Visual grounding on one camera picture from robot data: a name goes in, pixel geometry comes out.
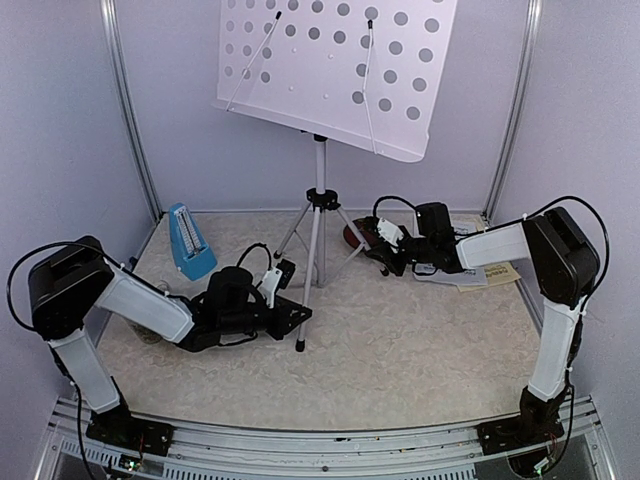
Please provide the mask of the silver tripod stand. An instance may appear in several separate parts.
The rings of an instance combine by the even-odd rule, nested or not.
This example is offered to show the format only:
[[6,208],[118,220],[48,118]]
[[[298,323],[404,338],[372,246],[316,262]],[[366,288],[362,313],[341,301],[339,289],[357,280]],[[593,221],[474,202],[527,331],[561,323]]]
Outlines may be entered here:
[[290,226],[285,237],[276,249],[274,257],[281,258],[292,237],[297,235],[299,239],[298,227],[304,220],[307,212],[312,210],[311,234],[309,245],[307,246],[307,263],[303,284],[302,305],[310,307],[310,296],[313,285],[324,287],[327,283],[326,271],[326,216],[335,212],[343,220],[347,230],[356,238],[355,250],[342,263],[336,273],[339,273],[350,261],[359,253],[371,249],[371,245],[364,235],[357,228],[355,222],[349,217],[346,210],[339,201],[339,195],[335,190],[327,187],[327,142],[328,139],[319,134],[312,134],[315,145],[315,186],[306,191],[306,203],[298,212],[296,219]]

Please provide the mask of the white sheet music page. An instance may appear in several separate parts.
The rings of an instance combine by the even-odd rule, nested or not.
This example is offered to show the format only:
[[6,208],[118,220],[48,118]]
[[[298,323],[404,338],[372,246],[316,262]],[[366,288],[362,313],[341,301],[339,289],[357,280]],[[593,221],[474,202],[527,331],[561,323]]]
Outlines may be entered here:
[[[483,224],[479,220],[453,220],[454,239],[461,239],[465,234],[475,233]],[[411,267],[413,278],[419,282],[431,282],[455,286],[460,292],[472,291],[489,286],[485,267],[474,269],[462,268],[456,260],[450,264],[416,263]]]

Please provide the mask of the white perforated music stand desk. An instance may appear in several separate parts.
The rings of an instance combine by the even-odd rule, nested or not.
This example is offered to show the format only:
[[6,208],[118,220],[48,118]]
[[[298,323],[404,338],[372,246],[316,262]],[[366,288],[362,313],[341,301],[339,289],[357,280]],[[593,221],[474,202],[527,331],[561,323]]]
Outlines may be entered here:
[[421,161],[458,4],[222,1],[216,107]]

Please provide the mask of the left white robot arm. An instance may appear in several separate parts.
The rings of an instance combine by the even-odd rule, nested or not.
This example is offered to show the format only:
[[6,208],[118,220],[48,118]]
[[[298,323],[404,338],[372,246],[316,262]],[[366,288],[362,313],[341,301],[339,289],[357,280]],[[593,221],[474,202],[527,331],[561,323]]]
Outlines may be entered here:
[[280,341],[312,316],[309,307],[280,296],[295,266],[270,265],[260,281],[240,264],[213,273],[206,290],[193,297],[171,294],[151,285],[105,253],[100,241],[84,236],[54,242],[19,258],[6,280],[6,301],[16,315],[13,281],[32,257],[27,286],[31,317],[15,322],[49,346],[92,413],[92,422],[121,445],[133,443],[140,424],[130,413],[116,381],[86,333],[85,319],[95,310],[115,314],[190,353],[252,342],[262,333]]

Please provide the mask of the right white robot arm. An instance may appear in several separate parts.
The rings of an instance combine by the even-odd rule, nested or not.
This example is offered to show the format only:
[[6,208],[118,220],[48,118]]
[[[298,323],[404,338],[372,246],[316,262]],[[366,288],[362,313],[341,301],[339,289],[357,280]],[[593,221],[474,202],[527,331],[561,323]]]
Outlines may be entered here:
[[540,210],[502,225],[455,233],[441,202],[412,208],[418,234],[372,213],[362,221],[372,242],[367,256],[396,276],[419,264],[460,274],[490,264],[528,260],[544,299],[544,319],[534,372],[523,389],[511,433],[523,444],[550,431],[570,390],[570,369],[580,348],[587,304],[604,279],[601,259],[570,213],[554,200]]

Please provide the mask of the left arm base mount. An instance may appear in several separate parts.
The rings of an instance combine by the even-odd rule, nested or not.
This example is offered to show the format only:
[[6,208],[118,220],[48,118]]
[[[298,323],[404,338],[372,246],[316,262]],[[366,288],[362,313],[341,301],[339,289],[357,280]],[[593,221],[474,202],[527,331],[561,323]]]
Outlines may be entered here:
[[173,439],[174,427],[168,423],[134,416],[94,415],[86,436],[107,445],[166,457]]

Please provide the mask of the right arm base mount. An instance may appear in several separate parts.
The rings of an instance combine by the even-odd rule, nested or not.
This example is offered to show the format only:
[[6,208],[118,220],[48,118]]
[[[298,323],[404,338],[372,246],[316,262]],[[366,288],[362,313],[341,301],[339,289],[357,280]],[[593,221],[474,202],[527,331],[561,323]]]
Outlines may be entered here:
[[559,420],[543,425],[540,429],[525,430],[519,416],[483,422],[476,427],[484,455],[493,455],[550,441],[564,435]]

